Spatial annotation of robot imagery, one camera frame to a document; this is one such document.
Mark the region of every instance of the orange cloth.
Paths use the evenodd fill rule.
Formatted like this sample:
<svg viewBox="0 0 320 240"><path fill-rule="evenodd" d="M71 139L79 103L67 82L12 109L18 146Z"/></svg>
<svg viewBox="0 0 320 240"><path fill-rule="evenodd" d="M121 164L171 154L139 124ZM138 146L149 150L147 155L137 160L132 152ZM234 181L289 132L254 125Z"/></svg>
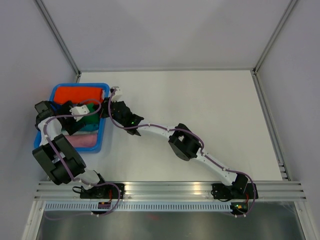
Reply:
<svg viewBox="0 0 320 240"><path fill-rule="evenodd" d="M87 99L96 99L103 101L103 89L91 86L59 86L54 94L53 101L57 104L64 104L66 101L72 101L74 104L81 103Z"/></svg>

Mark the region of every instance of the glass panel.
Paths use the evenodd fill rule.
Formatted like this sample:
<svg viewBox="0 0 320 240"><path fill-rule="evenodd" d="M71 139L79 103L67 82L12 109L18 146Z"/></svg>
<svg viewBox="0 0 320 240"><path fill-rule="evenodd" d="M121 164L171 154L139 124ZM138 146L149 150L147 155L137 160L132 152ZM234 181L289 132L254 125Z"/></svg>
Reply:
<svg viewBox="0 0 320 240"><path fill-rule="evenodd" d="M257 203L246 218L218 212L113 212L68 217L49 211L39 240L304 240L292 204Z"/></svg>

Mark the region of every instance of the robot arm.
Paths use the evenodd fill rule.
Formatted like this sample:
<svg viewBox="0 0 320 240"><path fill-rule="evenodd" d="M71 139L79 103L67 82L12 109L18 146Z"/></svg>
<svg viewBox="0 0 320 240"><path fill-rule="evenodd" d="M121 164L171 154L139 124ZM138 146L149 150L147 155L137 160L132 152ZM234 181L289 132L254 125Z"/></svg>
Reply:
<svg viewBox="0 0 320 240"><path fill-rule="evenodd" d="M99 112L101 118L110 117L110 113L112 122L114 124L116 124L114 121L118 122L123 126L120 126L120 128L131 135L142 136L149 132L165 138L178 158L184 161L197 161L219 176L223 186L221 192L228 192L228 194L222 195L223 197L228 196L229 199L246 197L248 178L240 172L229 171L230 169L226 165L206 152L202 140L192 133L187 126L182 123L177 126L150 123L143 117L132 113L123 101L117 101L122 95L119 88L113 89L113 91L116 92L112 92L111 97L106 97L101 103ZM71 179L61 161L56 159L54 145L56 150L64 155L63 159L72 175L84 178L89 174L89 171L85 171L86 164L65 136L61 134L61 128L66 129L70 135L81 129L83 125L78 122L79 117L57 117L51 120L49 124L47 124L47 120L61 115L86 114L86 112L89 112L88 109L85 110L82 106L74 106L72 102L66 102L61 108L54 110L50 103L46 101L36 104L35 108L39 113L36 118L36 128L41 131L42 140L40 146L32 151L33 156L55 184L69 183ZM46 140L44 133L46 124L47 134L53 145Z"/></svg>
<svg viewBox="0 0 320 240"><path fill-rule="evenodd" d="M186 129L189 130L184 124L179 124L177 127L174 126L165 126L165 125L160 125L160 124L154 124L154 123L149 123L146 120L142 120L140 122L140 125L148 125L148 126L143 126L139 127L137 131L141 136L143 136L145 133L153 133L155 135L158 135L164 139L166 139L172 150L175 152L176 156L182 160L185 161L196 161L198 163L201 163L204 167L209 168L211 171L213 171L215 174L217 174L221 180L221 182L226 185L226 186L232 186L233 182L236 181L237 174L232 173L232 172L226 172L223 170L229 169L226 165L224 165L222 162L218 161L215 159L213 156L211 156L205 149L202 150L202 152L207 155L210 159L213 159L214 162L222 166L223 168L221 169L217 165L213 164L211 161L209 161L205 155L201 153L201 149L199 148L196 153L192 153L188 151L192 151L192 148L198 148L201 147L198 140L193 139L192 136L188 136L188 134L185 134L182 131L168 131L170 129ZM152 126L161 126L165 128L166 130L160 128L160 127L152 127ZM194 146L192 147L189 146L190 149L187 149L188 144L192 144L192 140L194 140Z"/></svg>

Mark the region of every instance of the white wall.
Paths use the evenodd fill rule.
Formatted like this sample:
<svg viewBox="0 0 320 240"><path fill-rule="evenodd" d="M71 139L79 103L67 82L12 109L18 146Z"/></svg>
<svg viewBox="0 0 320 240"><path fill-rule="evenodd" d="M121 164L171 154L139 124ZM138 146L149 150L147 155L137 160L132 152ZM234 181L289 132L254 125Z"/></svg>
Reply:
<svg viewBox="0 0 320 240"><path fill-rule="evenodd" d="M0 235L21 238L43 171L32 156L34 104L75 80L32 0L0 3Z"/></svg>
<svg viewBox="0 0 320 240"><path fill-rule="evenodd" d="M79 68L253 68L289 0L44 0Z"/></svg>
<svg viewBox="0 0 320 240"><path fill-rule="evenodd" d="M320 229L320 1L301 0L259 73L286 163Z"/></svg>

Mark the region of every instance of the blue basket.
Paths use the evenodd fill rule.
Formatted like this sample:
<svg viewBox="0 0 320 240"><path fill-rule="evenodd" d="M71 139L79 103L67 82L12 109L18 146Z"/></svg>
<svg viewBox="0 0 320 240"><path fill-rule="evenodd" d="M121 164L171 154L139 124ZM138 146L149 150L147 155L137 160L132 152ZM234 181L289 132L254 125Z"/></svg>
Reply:
<svg viewBox="0 0 320 240"><path fill-rule="evenodd" d="M104 90L106 96L108 96L109 90L110 90L109 85L105 84L105 83L61 83L53 88L50 99L49 99L50 101L54 100L56 90L58 87L61 87L61 86L102 88ZM102 141L104 138L105 124L106 124L106 119L101 118L100 123L99 123L98 136L97 136L95 146L93 146L93 147L76 147L75 150L77 150L78 152L94 152L94 153L100 152L101 147L102 147ZM35 149L38 148L40 143L41 143L41 133L40 133L40 131L38 131L38 133L36 134L34 143L33 143L34 148Z"/></svg>

